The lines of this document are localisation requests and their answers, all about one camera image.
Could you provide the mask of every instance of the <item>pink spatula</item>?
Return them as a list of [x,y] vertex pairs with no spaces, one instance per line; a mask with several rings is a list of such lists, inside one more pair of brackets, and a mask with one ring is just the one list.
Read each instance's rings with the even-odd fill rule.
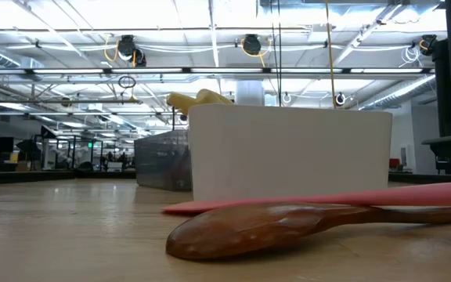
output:
[[216,208],[256,203],[299,202],[314,204],[350,204],[365,206],[451,206],[451,183],[405,186],[390,190],[310,197],[276,197],[231,201],[190,201],[163,208],[172,214],[196,214]]

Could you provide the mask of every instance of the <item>wooden spoon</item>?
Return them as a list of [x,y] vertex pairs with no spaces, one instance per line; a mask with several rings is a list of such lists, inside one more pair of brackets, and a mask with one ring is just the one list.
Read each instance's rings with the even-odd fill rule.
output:
[[166,252],[181,259],[216,259],[290,243],[335,226],[370,222],[451,223],[451,208],[396,211],[303,203],[219,208],[175,228]]

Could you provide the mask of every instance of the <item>light fixture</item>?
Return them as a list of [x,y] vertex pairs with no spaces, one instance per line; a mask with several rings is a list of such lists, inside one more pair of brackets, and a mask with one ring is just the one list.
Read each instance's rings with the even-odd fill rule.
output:
[[70,126],[70,127],[74,127],[74,128],[84,128],[87,127],[86,125],[83,125],[82,123],[79,122],[62,122],[64,125]]
[[22,112],[0,112],[0,116],[20,116],[20,115],[25,115],[25,113]]
[[68,113],[53,113],[53,112],[50,112],[50,113],[29,113],[30,115],[37,115],[37,116],[45,116],[45,115],[47,115],[47,116],[54,116],[54,115],[56,115],[56,116],[58,116],[58,115],[68,115]]
[[0,74],[26,74],[26,72],[21,69],[1,69]]
[[[272,69],[274,72],[280,72],[280,69]],[[301,73],[301,74],[329,74],[329,68],[282,68],[283,73]],[[342,69],[335,69],[335,74],[340,74]]]
[[113,74],[180,74],[181,68],[122,68],[113,69]]
[[14,110],[27,110],[27,107],[17,103],[0,103],[0,106]]
[[103,69],[36,69],[35,74],[103,74]]
[[351,69],[352,74],[418,74],[420,68],[384,68],[384,69]]
[[209,67],[209,68],[191,68],[193,73],[205,73],[205,74],[228,74],[228,73],[261,73],[261,68],[253,67],[241,67],[241,68],[228,68],[228,67]]

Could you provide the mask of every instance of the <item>wooden table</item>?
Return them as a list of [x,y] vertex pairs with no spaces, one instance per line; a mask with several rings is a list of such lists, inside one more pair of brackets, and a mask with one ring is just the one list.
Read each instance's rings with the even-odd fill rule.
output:
[[0,185],[0,281],[449,281],[451,226],[369,224],[220,262],[164,253],[190,193],[134,180]]

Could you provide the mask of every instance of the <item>spoon handle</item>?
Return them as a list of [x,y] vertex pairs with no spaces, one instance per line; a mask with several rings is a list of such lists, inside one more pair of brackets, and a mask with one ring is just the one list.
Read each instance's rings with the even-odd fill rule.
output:
[[423,208],[423,209],[380,209],[378,212],[368,213],[363,217],[365,222],[389,222],[389,223],[426,223],[446,224],[451,223],[451,208]]

